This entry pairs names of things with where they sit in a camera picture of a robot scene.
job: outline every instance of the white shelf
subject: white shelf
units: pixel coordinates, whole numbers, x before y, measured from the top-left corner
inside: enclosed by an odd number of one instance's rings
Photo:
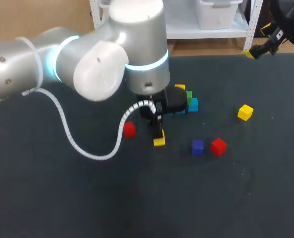
[[[195,13],[194,0],[163,0],[168,39],[240,38],[246,37],[248,24],[236,12],[231,28],[201,30]]]

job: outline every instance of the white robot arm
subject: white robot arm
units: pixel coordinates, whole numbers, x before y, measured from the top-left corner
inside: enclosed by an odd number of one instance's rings
[[[169,84],[162,0],[115,0],[110,20],[82,36],[54,28],[35,39],[0,42],[0,99],[60,81],[101,101],[116,92],[124,72],[138,95]]]

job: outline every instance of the toy block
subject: toy block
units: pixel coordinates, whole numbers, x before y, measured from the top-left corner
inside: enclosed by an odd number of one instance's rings
[[[203,140],[193,140],[192,141],[192,155],[203,155],[204,142]]]
[[[163,145],[166,144],[166,142],[165,142],[165,133],[164,133],[163,130],[161,130],[161,131],[162,131],[162,138],[154,139],[153,140],[153,145],[154,146],[163,146]]]
[[[136,134],[135,125],[128,121],[124,124],[123,133],[126,138],[130,138]]]
[[[211,151],[220,156],[225,152],[226,146],[227,144],[221,138],[218,138],[211,143]]]
[[[189,112],[197,112],[199,108],[199,103],[197,98],[191,99],[191,104],[189,105]]]
[[[186,91],[186,93],[187,93],[188,105],[191,105],[191,101],[192,101],[192,91]]]
[[[186,85],[184,85],[184,84],[175,84],[175,87],[176,88],[182,88],[183,90],[186,91]]]
[[[241,118],[242,120],[247,121],[252,116],[253,110],[254,110],[253,108],[244,104],[243,107],[241,107],[240,110],[238,111],[237,116]]]

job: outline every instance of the dark gray mat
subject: dark gray mat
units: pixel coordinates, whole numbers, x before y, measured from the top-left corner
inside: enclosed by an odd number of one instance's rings
[[[166,116],[166,146],[146,122],[113,159],[91,161],[66,139],[52,101],[34,93],[0,103],[0,238],[294,237],[294,55],[170,60],[199,112]],[[135,100],[123,84],[103,103],[68,87],[62,103],[75,141],[88,152],[114,147]],[[248,122],[237,110],[252,106]],[[221,137],[227,152],[192,157],[192,139]]]

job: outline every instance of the plastic bin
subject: plastic bin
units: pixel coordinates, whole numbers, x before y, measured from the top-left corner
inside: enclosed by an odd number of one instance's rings
[[[195,0],[200,29],[230,28],[238,5],[243,0]]]

